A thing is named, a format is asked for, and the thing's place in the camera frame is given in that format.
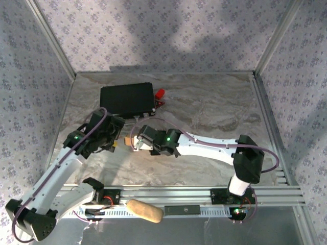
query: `floral wallpaper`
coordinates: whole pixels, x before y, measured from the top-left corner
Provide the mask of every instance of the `floral wallpaper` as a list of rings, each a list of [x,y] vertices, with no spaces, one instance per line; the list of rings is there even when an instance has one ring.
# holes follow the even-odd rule
[[[0,244],[14,244],[5,211],[38,180],[70,81],[32,12],[0,1]]]
[[[75,72],[254,70],[289,0],[38,0]]]
[[[327,244],[327,2],[304,1],[262,74],[321,244]]]

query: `marble surface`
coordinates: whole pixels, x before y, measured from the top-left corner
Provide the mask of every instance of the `marble surface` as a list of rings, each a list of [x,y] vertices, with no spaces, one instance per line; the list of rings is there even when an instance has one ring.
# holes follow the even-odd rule
[[[83,124],[99,107],[100,88],[108,85],[151,82],[154,91],[166,91],[166,104],[156,116],[167,119],[188,132],[215,138],[238,138],[246,134],[260,146],[269,147],[269,138],[248,75],[137,75],[81,73],[77,75],[52,156],[58,155],[67,135]],[[148,120],[157,129],[171,128]],[[233,175],[233,167],[218,160],[197,156],[150,156],[133,152],[123,138],[132,126],[125,126],[114,153],[91,155],[68,180],[81,183],[93,177],[105,185],[222,185]],[[264,169],[273,165],[266,154]],[[259,185],[275,185],[274,172],[263,174]]]

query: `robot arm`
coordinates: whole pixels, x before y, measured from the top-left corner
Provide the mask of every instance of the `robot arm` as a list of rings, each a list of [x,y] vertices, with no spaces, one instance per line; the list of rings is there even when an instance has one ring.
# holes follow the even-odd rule
[[[237,147],[238,144],[256,145],[250,137],[241,135],[239,139],[214,139],[193,134],[189,135],[208,144],[203,145],[190,140],[189,137],[176,129],[169,129],[166,132],[155,130],[147,125],[142,127],[134,142],[136,147],[140,149],[148,150],[150,147],[151,155],[201,156],[217,159],[234,166],[235,174],[228,185],[231,194],[242,196],[250,184],[259,183],[265,156],[264,152]],[[218,148],[213,144],[226,145],[226,147]]]
[[[107,115],[103,120],[105,114],[100,111],[94,112],[88,124],[70,133],[54,163],[33,188],[20,200],[11,199],[7,203],[6,211],[11,220],[14,221],[16,218],[16,225],[37,241],[45,239],[52,232],[57,221],[75,207],[90,202],[96,204],[106,202],[103,199],[104,185],[92,178],[84,180],[69,193],[56,198],[67,179],[91,153],[98,148],[114,151],[114,141],[124,126],[124,120],[111,115]],[[80,140],[101,120],[102,123],[90,134],[90,137],[72,151],[72,148],[80,143]],[[60,163],[60,160],[70,151],[72,152]]]

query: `purple cable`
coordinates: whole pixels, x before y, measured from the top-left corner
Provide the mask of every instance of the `purple cable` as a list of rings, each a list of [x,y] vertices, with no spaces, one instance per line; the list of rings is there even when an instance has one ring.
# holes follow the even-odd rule
[[[256,213],[257,208],[258,208],[258,197],[255,194],[255,190],[252,187],[250,187],[250,189],[252,190],[253,195],[254,195],[255,208],[254,208],[254,211],[253,211],[252,215],[249,218],[247,218],[246,220],[244,220],[244,221],[249,221],[250,219],[252,219],[254,217],[255,213]]]
[[[81,216],[79,216],[77,214],[77,212],[73,211],[74,215],[76,215],[76,217],[80,220],[80,221],[83,221],[83,222],[86,222],[86,223],[90,223],[90,221],[88,221],[87,219],[83,219]]]
[[[108,112],[106,110],[106,108],[104,107],[100,107],[99,109],[95,110],[103,110],[104,115],[101,118],[101,120],[98,122],[97,125],[95,125],[94,128],[92,128],[90,130],[90,132],[88,132],[80,141],[77,142],[76,145],[74,145],[60,160],[59,160],[59,166],[62,164],[62,162],[81,144],[83,143],[105,120],[105,118],[108,115]],[[16,234],[16,223],[18,220],[18,217],[20,216],[21,212],[24,210],[24,208],[30,203],[31,200],[33,200],[35,198],[35,196],[42,190],[42,188],[45,186],[45,184],[48,182],[48,180],[51,178],[51,176],[54,174],[54,172],[59,168],[59,166],[56,166],[55,168],[52,169],[52,171],[49,173],[49,175],[45,178],[45,180],[40,184],[40,186],[35,190],[35,192],[32,194],[32,196],[30,198],[27,199],[27,201],[21,205],[21,207],[19,208],[19,210],[17,211],[17,213],[15,214],[14,220],[12,222],[12,226],[11,226],[11,232],[13,234],[13,236],[15,237],[15,239],[21,243],[30,243],[32,242],[34,239],[32,238],[31,240],[28,241],[23,241],[20,240]]]
[[[217,148],[237,148],[237,147],[242,147],[242,148],[252,148],[252,149],[256,149],[256,150],[259,150],[259,151],[264,151],[264,152],[267,152],[269,154],[271,154],[275,159],[276,159],[276,164],[275,166],[269,168],[269,169],[266,169],[266,170],[263,170],[261,171],[261,173],[267,173],[267,172],[270,172],[270,171],[273,171],[274,169],[278,168],[279,166],[279,158],[278,156],[276,155],[275,152],[269,150],[269,149],[266,149],[264,147],[261,147],[261,146],[256,146],[256,145],[250,145],[250,144],[216,144],[216,143],[209,143],[209,142],[205,142],[205,141],[202,141],[202,140],[198,140],[194,137],[192,137],[189,133],[187,133],[186,131],[184,131],[183,129],[179,128],[178,126],[174,125],[172,122],[169,122],[165,119],[162,119],[162,118],[158,118],[158,117],[147,117],[147,118],[144,118],[140,121],[138,121],[132,128],[131,132],[130,132],[130,140],[131,140],[131,147],[133,150],[136,150],[136,148],[134,147],[133,145],[133,142],[132,142],[132,135],[133,135],[133,132],[135,130],[135,127],[137,125],[139,125],[140,123],[146,121],[146,120],[149,120],[149,119],[156,119],[156,120],[160,120],[160,121],[164,121],[170,125],[172,125],[173,127],[177,128],[180,132],[182,132],[188,139],[196,142],[196,143],[199,143],[199,144],[202,144],[202,145],[207,145],[207,146],[211,146],[211,147],[217,147]]]

